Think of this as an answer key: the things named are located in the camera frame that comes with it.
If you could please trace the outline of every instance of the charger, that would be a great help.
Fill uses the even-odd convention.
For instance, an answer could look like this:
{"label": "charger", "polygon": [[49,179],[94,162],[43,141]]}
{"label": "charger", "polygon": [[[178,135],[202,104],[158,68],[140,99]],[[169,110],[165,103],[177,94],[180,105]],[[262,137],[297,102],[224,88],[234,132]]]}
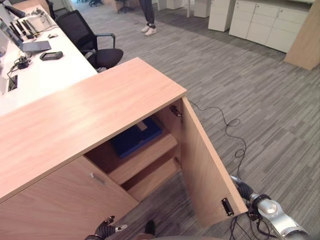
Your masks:
{"label": "charger", "polygon": [[18,69],[25,69],[29,66],[29,63],[31,62],[30,59],[27,59],[26,56],[21,56],[17,59],[17,62],[15,65],[17,66]]}

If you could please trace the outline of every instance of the door hinge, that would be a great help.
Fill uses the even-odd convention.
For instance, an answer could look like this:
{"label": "door hinge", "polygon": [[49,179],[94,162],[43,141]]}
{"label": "door hinge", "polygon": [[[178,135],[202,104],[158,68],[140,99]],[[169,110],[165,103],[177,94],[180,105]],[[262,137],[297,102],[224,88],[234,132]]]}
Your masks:
{"label": "door hinge", "polygon": [[177,106],[171,105],[170,110],[171,112],[173,112],[174,115],[176,115],[178,118],[181,119],[181,123],[182,123],[182,120],[184,119],[184,115],[178,110]]}

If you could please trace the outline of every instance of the person's leg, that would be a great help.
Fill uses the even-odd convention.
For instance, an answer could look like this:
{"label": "person's leg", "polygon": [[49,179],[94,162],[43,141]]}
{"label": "person's leg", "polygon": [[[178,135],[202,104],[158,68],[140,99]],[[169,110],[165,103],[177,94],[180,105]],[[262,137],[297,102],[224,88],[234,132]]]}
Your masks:
{"label": "person's leg", "polygon": [[145,20],[146,20],[146,26],[141,30],[141,32],[143,32],[143,33],[146,33],[148,31],[148,29],[149,29],[149,22],[148,22],[148,19],[147,19],[146,1],[148,1],[148,0],[139,0],[141,10],[142,10],[142,12],[144,14],[144,17],[145,17]]}
{"label": "person's leg", "polygon": [[134,240],[150,240],[155,237],[156,225],[155,222],[150,220],[146,223],[144,233],[138,234]]}
{"label": "person's leg", "polygon": [[157,32],[156,25],[155,25],[155,12],[154,8],[152,7],[152,0],[145,0],[145,8],[146,8],[146,20],[149,23],[149,29],[144,34],[146,36],[153,35]]}
{"label": "person's leg", "polygon": [[146,9],[146,21],[149,23],[149,27],[155,29],[155,12],[152,6],[152,0],[144,0]]}

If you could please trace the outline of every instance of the smartphone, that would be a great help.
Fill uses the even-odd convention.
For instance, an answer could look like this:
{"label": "smartphone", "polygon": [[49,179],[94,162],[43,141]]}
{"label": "smartphone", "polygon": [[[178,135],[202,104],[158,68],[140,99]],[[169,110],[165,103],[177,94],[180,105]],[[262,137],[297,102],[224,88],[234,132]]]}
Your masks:
{"label": "smartphone", "polygon": [[40,59],[42,61],[47,61],[47,60],[58,60],[63,57],[63,52],[62,51],[57,51],[57,52],[44,52],[41,54]]}

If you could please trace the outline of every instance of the office chair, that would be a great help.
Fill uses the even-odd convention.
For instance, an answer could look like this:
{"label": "office chair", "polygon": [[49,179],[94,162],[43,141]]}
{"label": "office chair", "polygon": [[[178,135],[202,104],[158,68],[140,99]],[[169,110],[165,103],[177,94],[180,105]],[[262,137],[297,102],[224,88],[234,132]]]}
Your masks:
{"label": "office chair", "polygon": [[50,16],[53,20],[56,19],[55,11],[54,11],[54,3],[49,0],[45,0],[46,4],[48,4],[49,11],[50,11]]}
{"label": "office chair", "polygon": [[126,6],[126,1],[128,1],[128,0],[116,0],[116,1],[123,3],[123,7],[121,7],[118,10],[118,13],[124,11],[124,13],[126,14],[127,11],[133,11],[134,10],[132,7]]}
{"label": "office chair", "polygon": [[[68,12],[56,18],[55,22],[95,68],[112,68],[121,60],[124,52],[115,48],[116,36],[113,33],[94,34],[78,10]],[[98,49],[98,37],[112,37],[113,48]]]}

